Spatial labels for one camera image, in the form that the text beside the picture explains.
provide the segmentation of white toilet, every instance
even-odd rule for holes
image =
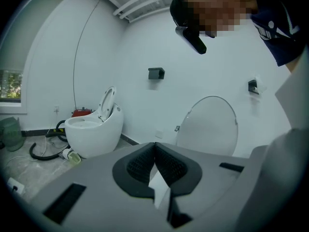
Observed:
[[[185,116],[178,131],[179,147],[232,156],[238,139],[238,123],[232,106],[223,98],[208,96],[198,101]]]
[[[108,88],[95,112],[65,121],[68,143],[81,157],[95,157],[112,152],[116,148],[124,123],[124,114],[114,103],[115,95],[116,88]]]

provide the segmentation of concrete floor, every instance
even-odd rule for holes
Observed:
[[[4,181],[7,182],[10,177],[25,185],[22,197],[29,202],[46,184],[50,183],[64,172],[69,170],[71,164],[61,158],[50,161],[40,161],[33,159],[29,155],[31,145],[36,142],[34,153],[42,155],[45,150],[45,136],[28,137],[24,145],[17,151],[10,152],[6,148],[0,150],[0,170]],[[60,152],[67,143],[59,140],[57,137],[47,140],[47,150],[44,156],[50,156]],[[120,139],[115,150],[131,146],[126,141]]]

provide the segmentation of toilet lid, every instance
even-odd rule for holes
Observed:
[[[116,95],[116,88],[114,86],[109,87],[105,91],[102,100],[98,105],[98,115],[103,120],[103,122],[107,120],[111,114],[115,95]]]
[[[231,105],[221,97],[208,96],[187,113],[177,135],[177,146],[231,156],[237,138],[238,123]]]

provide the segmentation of transparent green bucket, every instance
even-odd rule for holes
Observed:
[[[21,135],[19,119],[10,117],[0,121],[0,132],[2,142],[8,151],[15,151],[23,146],[25,138]]]

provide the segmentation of window sill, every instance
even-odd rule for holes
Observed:
[[[27,110],[21,103],[0,102],[0,114],[26,114]]]

